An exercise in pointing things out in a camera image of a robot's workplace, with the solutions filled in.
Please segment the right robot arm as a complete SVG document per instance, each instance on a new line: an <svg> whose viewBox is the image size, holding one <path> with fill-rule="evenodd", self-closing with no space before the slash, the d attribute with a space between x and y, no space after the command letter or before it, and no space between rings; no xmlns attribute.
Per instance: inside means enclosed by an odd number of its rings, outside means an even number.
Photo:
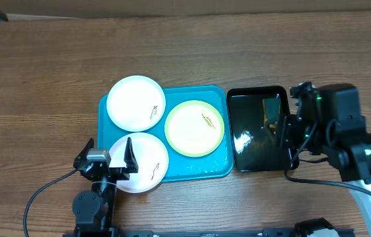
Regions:
<svg viewBox="0 0 371 237"><path fill-rule="evenodd" d="M315 87L304 82L290 89L296 114L280 115L273 135L280 147L295 151L285 171L294 169L299 155L325 155L341 180L309 180L286 175L288 181L349 189L371 235L371 133L361 113L359 92L352 84Z"/></svg>

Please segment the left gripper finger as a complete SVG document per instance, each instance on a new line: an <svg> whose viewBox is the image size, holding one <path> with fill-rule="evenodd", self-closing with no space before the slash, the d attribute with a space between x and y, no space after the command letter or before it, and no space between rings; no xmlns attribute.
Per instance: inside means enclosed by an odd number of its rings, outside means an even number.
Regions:
<svg viewBox="0 0 371 237"><path fill-rule="evenodd" d="M124 162L126 163L127 168L138 168L131 137L127 138L126 149L124 152Z"/></svg>
<svg viewBox="0 0 371 237"><path fill-rule="evenodd" d="M89 141L87 142L87 144L85 145L85 147L83 148L83 150L81 150L81 152L76 156L74 161L75 162L80 162L80 161L86 159L86 156L87 156L89 150L92 149L92 148L94 148L94 139L90 138Z"/></svg>

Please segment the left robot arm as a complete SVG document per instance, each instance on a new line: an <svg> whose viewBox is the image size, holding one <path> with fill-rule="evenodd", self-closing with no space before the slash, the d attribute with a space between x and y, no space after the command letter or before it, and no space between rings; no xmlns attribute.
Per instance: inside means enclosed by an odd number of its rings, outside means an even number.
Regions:
<svg viewBox="0 0 371 237"><path fill-rule="evenodd" d="M138 172L133 152L132 139L128 138L122 150L125 167L111 167L111 156L107 149L94 147L91 138L79 155L73 167L84 178L91 181L91 189L80 192L72 203L76 217L75 236L123 236L120 227L112 224L118 181L130 179Z"/></svg>

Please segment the yellow green scrub sponge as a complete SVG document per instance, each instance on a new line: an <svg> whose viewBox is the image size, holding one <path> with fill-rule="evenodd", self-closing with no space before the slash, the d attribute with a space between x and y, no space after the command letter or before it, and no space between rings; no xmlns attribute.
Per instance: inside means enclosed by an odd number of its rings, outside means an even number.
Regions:
<svg viewBox="0 0 371 237"><path fill-rule="evenodd" d="M279 97L262 100L264 128L274 136L279 115L281 114L281 100Z"/></svg>

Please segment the yellow green rimmed plate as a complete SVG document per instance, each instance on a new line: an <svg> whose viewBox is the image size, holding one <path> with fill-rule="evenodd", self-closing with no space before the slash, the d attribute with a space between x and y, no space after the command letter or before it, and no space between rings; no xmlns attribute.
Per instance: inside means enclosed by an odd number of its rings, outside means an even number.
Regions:
<svg viewBox="0 0 371 237"><path fill-rule="evenodd" d="M173 108L165 121L164 133L172 149L186 157L212 153L224 137L225 123L211 104L189 100Z"/></svg>

